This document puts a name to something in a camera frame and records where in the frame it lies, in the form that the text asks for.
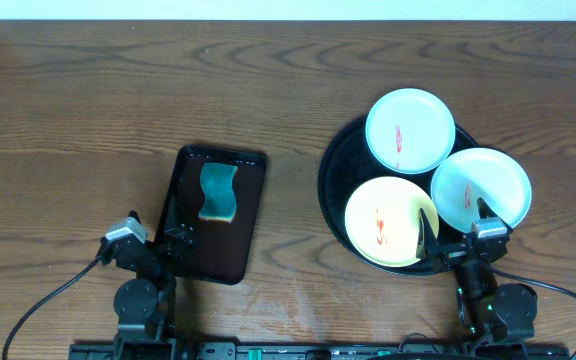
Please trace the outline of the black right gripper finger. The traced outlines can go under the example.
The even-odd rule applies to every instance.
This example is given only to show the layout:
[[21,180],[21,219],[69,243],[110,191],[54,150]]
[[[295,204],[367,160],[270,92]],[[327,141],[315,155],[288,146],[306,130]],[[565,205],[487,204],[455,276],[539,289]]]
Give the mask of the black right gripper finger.
[[477,211],[479,215],[478,223],[492,223],[505,225],[505,222],[497,215],[492,208],[486,203],[486,201],[479,197],[477,199]]
[[419,210],[419,234],[416,256],[419,259],[436,257],[439,243],[423,209]]

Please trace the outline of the light green plate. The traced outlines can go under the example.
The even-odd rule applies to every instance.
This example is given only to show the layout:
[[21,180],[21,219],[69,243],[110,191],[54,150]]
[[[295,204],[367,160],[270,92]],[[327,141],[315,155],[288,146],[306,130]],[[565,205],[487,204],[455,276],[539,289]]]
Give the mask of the light green plate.
[[479,218],[477,200],[483,199],[510,227],[529,212],[532,187],[524,169],[505,153],[470,148],[450,155],[436,169],[430,195],[439,216],[451,227],[468,232]]
[[435,169],[451,153],[456,125],[446,104],[421,89],[397,89],[370,109],[365,138],[372,155],[386,168],[403,174]]

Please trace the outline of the yellow plate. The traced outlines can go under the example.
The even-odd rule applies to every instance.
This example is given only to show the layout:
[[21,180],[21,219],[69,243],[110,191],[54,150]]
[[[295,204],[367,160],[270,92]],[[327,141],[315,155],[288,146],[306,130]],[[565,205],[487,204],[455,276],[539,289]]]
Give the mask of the yellow plate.
[[437,234],[439,216],[422,188],[403,178],[378,177],[350,196],[344,212],[345,229],[351,244],[368,260],[386,267],[406,267],[420,261],[421,213]]

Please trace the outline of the green yellow sponge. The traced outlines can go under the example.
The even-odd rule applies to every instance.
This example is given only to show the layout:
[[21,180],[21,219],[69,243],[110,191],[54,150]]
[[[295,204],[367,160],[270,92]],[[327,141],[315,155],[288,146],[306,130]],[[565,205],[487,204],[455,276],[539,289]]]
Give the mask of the green yellow sponge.
[[221,163],[205,163],[200,173],[204,204],[198,217],[205,221],[233,221],[237,200],[233,181],[237,167]]

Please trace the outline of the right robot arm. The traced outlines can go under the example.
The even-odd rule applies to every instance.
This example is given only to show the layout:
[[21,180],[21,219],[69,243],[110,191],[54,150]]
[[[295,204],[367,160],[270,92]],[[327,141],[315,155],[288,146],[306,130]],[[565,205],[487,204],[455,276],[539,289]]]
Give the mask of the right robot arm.
[[476,335],[489,344],[522,342],[535,335],[537,294],[524,284],[497,283],[491,263],[507,253],[512,228],[481,198],[477,211],[469,232],[457,242],[442,244],[419,210],[417,256],[428,260],[435,273],[454,273],[465,324]]

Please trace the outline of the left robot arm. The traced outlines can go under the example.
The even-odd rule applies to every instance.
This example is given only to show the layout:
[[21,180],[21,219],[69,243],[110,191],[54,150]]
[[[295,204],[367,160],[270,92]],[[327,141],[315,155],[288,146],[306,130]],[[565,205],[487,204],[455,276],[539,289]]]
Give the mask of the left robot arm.
[[186,225],[165,229],[158,244],[147,240],[147,230],[134,218],[110,226],[101,239],[100,261],[136,275],[114,296],[116,347],[174,346],[175,267],[195,242],[194,229]]

